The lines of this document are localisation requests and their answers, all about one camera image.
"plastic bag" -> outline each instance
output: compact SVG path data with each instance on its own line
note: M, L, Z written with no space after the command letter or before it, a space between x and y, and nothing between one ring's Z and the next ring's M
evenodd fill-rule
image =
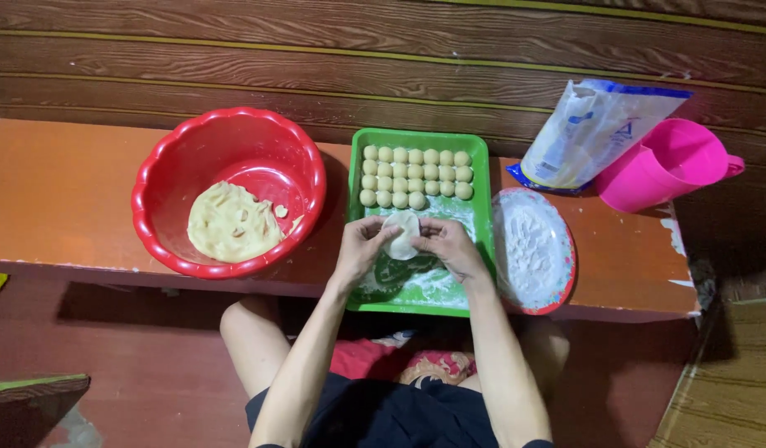
M577 193L692 94L570 80L524 159L507 170L530 188Z

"flattened dough disc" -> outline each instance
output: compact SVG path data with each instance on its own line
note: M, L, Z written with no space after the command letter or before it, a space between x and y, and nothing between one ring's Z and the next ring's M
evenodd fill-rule
M395 260L410 260L419 254L419 251L411 246L411 238L419 236L419 218L412 211L398 211L383 222L383 229L398 226L402 229L395 239L386 242L383 250Z

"red plastic bowl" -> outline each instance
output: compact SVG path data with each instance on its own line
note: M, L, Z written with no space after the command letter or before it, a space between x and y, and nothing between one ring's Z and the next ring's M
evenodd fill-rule
M289 236L240 263L198 252L186 228L195 198L225 180L289 209L278 224ZM134 229L151 255L178 273L205 279L243 277L286 257L314 228L325 202L325 165L297 125L270 111L235 107L188 119L156 144L131 192Z

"wood grain wall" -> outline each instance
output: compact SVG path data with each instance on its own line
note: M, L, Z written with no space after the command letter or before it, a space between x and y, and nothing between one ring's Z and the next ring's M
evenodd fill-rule
M766 0L0 0L0 117L172 128L249 105L321 141L459 131L520 156L590 76L695 91L676 115L749 168L679 201L683 236L756 265L727 270L736 299L766 294L766 267L740 290L766 258Z

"dough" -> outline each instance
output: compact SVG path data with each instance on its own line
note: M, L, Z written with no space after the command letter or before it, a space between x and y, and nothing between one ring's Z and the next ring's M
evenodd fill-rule
M364 175L364 177L361 178L361 187L367 190L377 190L378 178L373 175Z
M425 163L432 163L433 165L438 165L439 156L438 151L435 149L428 149L424 152L424 162Z
M391 163L394 161L394 152L387 146L381 146L378 149L378 159L384 163Z
M362 190L359 198L364 207L371 207L378 202L378 196L372 190Z
M376 147L373 144L370 144L366 148L364 148L364 158L367 160L378 160L378 147Z
M471 170L471 168L468 168L466 166L458 167L458 169L455 170L455 180L457 180L458 182L469 182L473 175L474 175L474 172Z
M439 184L435 180L428 180L428 182L424 185L424 192L430 196L437 195L439 191Z
M456 167L465 167L471 162L471 157L466 151L458 151L455 153L454 163Z
M408 150L402 147L394 148L394 162L395 163L408 162Z
M395 163L392 174L394 177L408 177L408 167L404 163Z
M393 185L393 181L388 176L378 178L378 191L391 191Z
M379 177L392 177L394 174L394 168L392 168L391 165L388 163L380 163L378 164L378 176Z
M408 179L401 178L401 177L395 178L392 183L392 190L395 193L397 192L405 193L406 191L408 191Z
M438 178L452 182L455 180L455 170L453 170L452 167L448 167L447 165L441 165L441 167L438 169Z
M364 160L362 167L365 175L376 175L378 173L378 162L374 160Z
M438 178L438 167L433 163L424 166L424 179L436 180Z
M442 165L452 165L455 163L455 154L452 154L452 151L445 149L441 151L441 154L439 155L439 162Z
M411 246L411 238L419 236L419 219L412 211L398 211L383 221L383 229L397 226L402 232L383 245L383 251L394 260L410 260L419 254Z
M391 203L396 208L406 208L408 207L408 195L406 193L403 193L402 191L398 191L397 193L394 193L394 195L392 195Z
M418 178L421 180L424 177L424 169L421 165L411 165L408 167L408 178Z
M383 208L391 207L391 193L388 191L378 191L378 205Z
M424 153L421 149L411 149L408 151L408 163L411 165L421 165L424 162Z
M439 189L441 190L441 194L447 197L455 194L455 184L448 180L443 181Z
M408 206L410 208L423 209L426 203L427 199L424 198L424 195L421 191L414 191L408 195Z
M286 218L286 215L289 213L289 210L284 206L278 206L276 207L276 216L278 218Z
M412 178L408 180L408 191L424 191L424 182L420 178Z
M464 201L469 199L474 193L474 189L466 182L458 182L458 185L455 186L455 196Z
M258 202L244 187L226 181L195 199L186 232L195 249L225 263L258 257L285 238L272 202Z

